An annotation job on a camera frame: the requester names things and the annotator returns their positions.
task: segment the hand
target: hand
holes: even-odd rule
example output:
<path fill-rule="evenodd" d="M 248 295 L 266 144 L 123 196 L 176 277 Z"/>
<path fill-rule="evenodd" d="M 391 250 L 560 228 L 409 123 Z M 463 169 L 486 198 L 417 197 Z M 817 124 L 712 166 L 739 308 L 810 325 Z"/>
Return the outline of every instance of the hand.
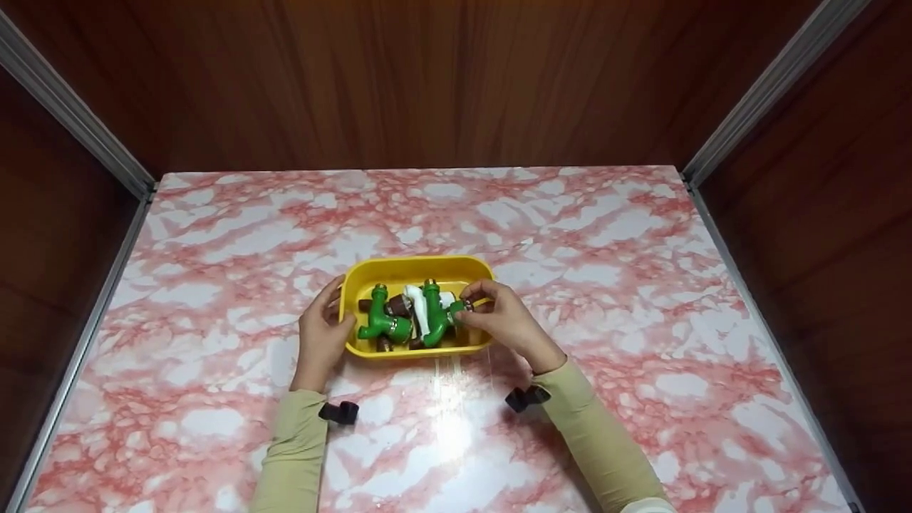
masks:
<path fill-rule="evenodd" d="M 567 360 L 564 352 L 542 330 L 512 288 L 490 279 L 481 279 L 466 287 L 460 298 L 470 302 L 490 299 L 474 312 L 457 312 L 456 319 L 491 333 L 501 344 L 525 358 L 536 374 L 564 365 Z"/>
<path fill-rule="evenodd" d="M 289 390 L 312 390 L 322 393 L 336 362 L 342 357 L 348 333 L 355 328 L 355 316 L 346 312 L 338 321 L 339 288 L 345 276 L 338 276 L 326 285 L 297 320 L 300 347 L 297 369 Z"/>

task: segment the yellow plastic tray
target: yellow plastic tray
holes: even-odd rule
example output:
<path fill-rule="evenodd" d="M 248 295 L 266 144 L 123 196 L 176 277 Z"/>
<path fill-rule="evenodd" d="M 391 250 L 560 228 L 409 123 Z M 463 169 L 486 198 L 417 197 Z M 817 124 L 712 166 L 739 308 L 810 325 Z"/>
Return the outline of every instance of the yellow plastic tray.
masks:
<path fill-rule="evenodd" d="M 339 320 L 345 310 L 355 313 L 357 326 L 368 322 L 368 314 L 358 311 L 359 299 L 370 299 L 370 291 L 378 283 L 383 283 L 389 290 L 389 296 L 402 293 L 408 285 L 422 285 L 424 280 L 432 277 L 440 285 L 440 291 L 448 290 L 459 296 L 462 289 L 475 280 L 494 278 L 487 264 L 467 255 L 441 256 L 406 256 L 403 258 L 373 258 L 365 260 L 346 273 L 342 284 L 342 308 L 339 309 Z M 445 337 L 440 347 L 434 349 L 409 350 L 406 346 L 396 345 L 393 351 L 377 352 L 373 340 L 359 340 L 358 329 L 352 330 L 346 340 L 346 348 L 362 358 L 373 360 L 402 360 L 407 358 L 432 358 L 470 354 L 484 349 L 491 343 L 491 335 L 481 330 L 468 327 L 456 329 L 456 337 Z"/>

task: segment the person's left hand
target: person's left hand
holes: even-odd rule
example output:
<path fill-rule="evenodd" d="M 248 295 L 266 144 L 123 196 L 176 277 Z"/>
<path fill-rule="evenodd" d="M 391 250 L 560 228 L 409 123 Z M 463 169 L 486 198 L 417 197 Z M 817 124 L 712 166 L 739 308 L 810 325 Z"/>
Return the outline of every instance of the person's left hand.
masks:
<path fill-rule="evenodd" d="M 297 321 L 300 347 L 297 369 L 289 390 L 323 392 L 329 373 L 342 357 L 348 333 L 355 328 L 355 316 L 345 313 L 338 321 L 339 297 L 345 275 L 337 276 L 320 290 L 314 302 L 304 310 Z"/>

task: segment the pink marble pattern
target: pink marble pattern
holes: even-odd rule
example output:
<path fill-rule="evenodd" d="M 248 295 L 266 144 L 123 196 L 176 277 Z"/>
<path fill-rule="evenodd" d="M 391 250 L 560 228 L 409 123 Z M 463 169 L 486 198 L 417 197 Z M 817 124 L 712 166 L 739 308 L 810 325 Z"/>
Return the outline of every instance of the pink marble pattern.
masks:
<path fill-rule="evenodd" d="M 165 177 L 45 464 L 34 511 L 242 511 L 295 320 L 370 257 L 465 253 L 519 291 L 643 445 L 681 512 L 847 511 L 671 167 Z M 348 358 L 326 511 L 587 510 L 528 377 Z"/>

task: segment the green pipe fitting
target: green pipe fitting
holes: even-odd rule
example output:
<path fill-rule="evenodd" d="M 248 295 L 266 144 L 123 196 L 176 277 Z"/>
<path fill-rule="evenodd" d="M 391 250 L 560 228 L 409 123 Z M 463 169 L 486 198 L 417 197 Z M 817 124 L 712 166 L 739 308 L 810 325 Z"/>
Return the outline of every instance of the green pipe fitting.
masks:
<path fill-rule="evenodd" d="M 440 286 L 433 279 L 425 280 L 422 290 L 428 303 L 428 332 L 421 341 L 424 342 L 424 347 L 433 348 L 440 344 L 447 328 L 456 326 L 454 314 L 460 310 L 472 309 L 472 306 L 465 301 L 457 300 L 445 309 L 440 304 Z"/>
<path fill-rule="evenodd" d="M 388 315 L 384 304 L 389 297 L 387 286 L 378 283 L 370 292 L 368 325 L 358 328 L 359 339 L 375 339 L 385 334 L 393 342 L 401 344 L 411 337 L 411 320 Z"/>

